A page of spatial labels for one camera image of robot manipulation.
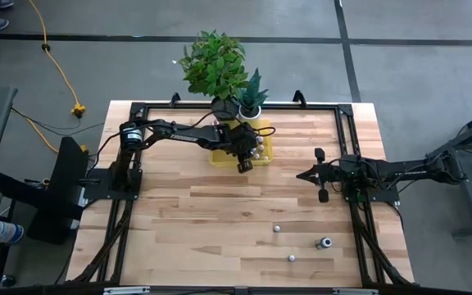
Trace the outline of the leafy plant in black pot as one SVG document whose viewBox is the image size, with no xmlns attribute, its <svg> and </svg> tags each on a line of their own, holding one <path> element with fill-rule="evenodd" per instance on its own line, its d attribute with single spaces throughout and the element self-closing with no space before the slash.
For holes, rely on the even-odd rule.
<svg viewBox="0 0 472 295">
<path fill-rule="evenodd" d="M 188 91 L 210 98 L 213 116 L 228 121 L 237 116 L 237 100 L 249 84 L 245 59 L 245 49 L 237 39 L 201 30 L 191 45 L 184 46 L 177 63 Z"/>
</svg>

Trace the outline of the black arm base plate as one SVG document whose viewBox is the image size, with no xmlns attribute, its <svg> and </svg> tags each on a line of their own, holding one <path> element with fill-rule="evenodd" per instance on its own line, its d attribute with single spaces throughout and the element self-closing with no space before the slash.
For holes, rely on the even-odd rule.
<svg viewBox="0 0 472 295">
<path fill-rule="evenodd" d="M 88 200 L 133 201 L 139 196 L 143 171 L 128 169 L 116 172 L 113 168 L 92 170 L 85 180 L 84 198 Z"/>
<path fill-rule="evenodd" d="M 347 202 L 398 202 L 399 194 L 395 188 L 353 188 L 345 187 L 343 196 Z"/>
</svg>

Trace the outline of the silver aluminium extrusion post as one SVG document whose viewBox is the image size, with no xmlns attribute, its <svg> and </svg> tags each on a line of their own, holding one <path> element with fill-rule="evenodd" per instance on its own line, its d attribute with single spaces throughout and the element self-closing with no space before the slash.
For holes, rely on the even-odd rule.
<svg viewBox="0 0 472 295">
<path fill-rule="evenodd" d="M 104 288 L 102 295 L 148 295 L 150 292 L 149 286 L 124 286 Z"/>
<path fill-rule="evenodd" d="M 332 295 L 379 295 L 379 291 L 368 288 L 334 288 Z"/>
</svg>

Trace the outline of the yellow translucent plastic bin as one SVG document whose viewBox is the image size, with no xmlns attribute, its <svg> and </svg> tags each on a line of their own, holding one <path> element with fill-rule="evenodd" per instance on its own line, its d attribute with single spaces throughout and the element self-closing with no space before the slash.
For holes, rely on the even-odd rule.
<svg viewBox="0 0 472 295">
<path fill-rule="evenodd" d="M 268 166 L 274 158 L 272 148 L 272 136 L 270 135 L 270 133 L 273 132 L 272 125 L 268 120 L 265 119 L 248 120 L 247 122 L 252 126 L 253 129 L 256 129 L 256 137 L 260 136 L 263 138 L 263 142 L 258 143 L 256 141 L 256 147 L 252 149 L 250 158 L 252 165 Z M 261 151 L 259 149 L 260 145 L 264 145 L 264 151 Z M 254 154 L 256 153 L 260 154 L 259 159 L 254 158 Z M 269 160 L 264 161 L 263 156 L 268 156 Z M 226 154 L 223 151 L 213 151 L 210 153 L 209 162 L 214 167 L 225 168 L 236 166 L 238 164 L 238 159 L 237 157 L 233 157 L 232 155 Z"/>
</svg>

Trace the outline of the black equipment stand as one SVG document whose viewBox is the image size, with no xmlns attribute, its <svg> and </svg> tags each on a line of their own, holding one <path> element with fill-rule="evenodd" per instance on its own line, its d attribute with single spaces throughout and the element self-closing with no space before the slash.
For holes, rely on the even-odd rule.
<svg viewBox="0 0 472 295">
<path fill-rule="evenodd" d="M 71 137 L 61 140 L 57 161 L 46 189 L 33 188 L 0 173 L 0 193 L 37 209 L 26 230 L 28 238 L 54 245 L 63 244 L 70 225 L 81 220 L 79 181 L 85 177 L 89 155 Z"/>
</svg>

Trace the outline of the black overhead crossbar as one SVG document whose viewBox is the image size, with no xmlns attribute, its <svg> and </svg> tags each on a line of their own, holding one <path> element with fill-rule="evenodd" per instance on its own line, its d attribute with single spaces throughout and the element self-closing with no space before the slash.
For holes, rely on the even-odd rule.
<svg viewBox="0 0 472 295">
<path fill-rule="evenodd" d="M 104 288 L 124 287 L 113 282 L 42 285 L 20 288 L 0 288 L 0 295 L 102 295 Z M 149 286 L 148 295 L 332 295 L 334 288 L 346 287 L 198 287 L 198 286 Z M 472 292 L 417 285 L 368 284 L 379 295 L 472 295 Z"/>
</svg>

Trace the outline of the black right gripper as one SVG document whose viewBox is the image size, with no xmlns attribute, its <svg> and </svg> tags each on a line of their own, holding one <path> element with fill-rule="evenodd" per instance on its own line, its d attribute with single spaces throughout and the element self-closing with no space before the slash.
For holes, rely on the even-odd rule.
<svg viewBox="0 0 472 295">
<path fill-rule="evenodd" d="M 329 201 L 329 192 L 325 188 L 325 183 L 338 182 L 340 180 L 340 168 L 330 162 L 325 162 L 325 151 L 320 147 L 315 150 L 315 157 L 316 166 L 312 166 L 309 170 L 298 174 L 296 178 L 317 184 L 320 188 L 318 192 L 319 202 L 326 203 Z"/>
</svg>

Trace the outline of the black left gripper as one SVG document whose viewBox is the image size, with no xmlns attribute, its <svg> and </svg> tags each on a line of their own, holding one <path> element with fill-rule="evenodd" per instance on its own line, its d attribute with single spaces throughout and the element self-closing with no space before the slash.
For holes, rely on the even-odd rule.
<svg viewBox="0 0 472 295">
<path fill-rule="evenodd" d="M 238 158 L 238 161 L 247 161 L 251 157 L 251 151 L 256 147 L 256 132 L 252 126 L 244 122 L 228 131 L 229 146 L 227 152 Z M 238 172 L 242 174 L 243 164 L 237 164 Z M 251 161 L 247 161 L 247 172 L 252 170 Z"/>
</svg>

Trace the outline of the white cylinder with blue end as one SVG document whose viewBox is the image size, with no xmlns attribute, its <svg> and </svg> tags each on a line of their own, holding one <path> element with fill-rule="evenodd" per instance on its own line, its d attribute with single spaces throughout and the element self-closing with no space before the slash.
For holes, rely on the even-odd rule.
<svg viewBox="0 0 472 295">
<path fill-rule="evenodd" d="M 22 225 L 0 221 L 0 243 L 17 243 L 22 239 L 24 233 Z"/>
</svg>

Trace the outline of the spiky plant in white pot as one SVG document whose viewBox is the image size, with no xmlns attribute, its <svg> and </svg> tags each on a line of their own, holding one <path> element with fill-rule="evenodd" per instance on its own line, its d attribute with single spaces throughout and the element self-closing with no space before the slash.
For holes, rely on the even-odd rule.
<svg viewBox="0 0 472 295">
<path fill-rule="evenodd" d="M 238 115 L 242 120 L 255 120 L 261 115 L 261 106 L 268 98 L 268 89 L 260 90 L 261 75 L 256 68 L 247 82 L 246 88 L 241 88 L 237 96 Z"/>
</svg>

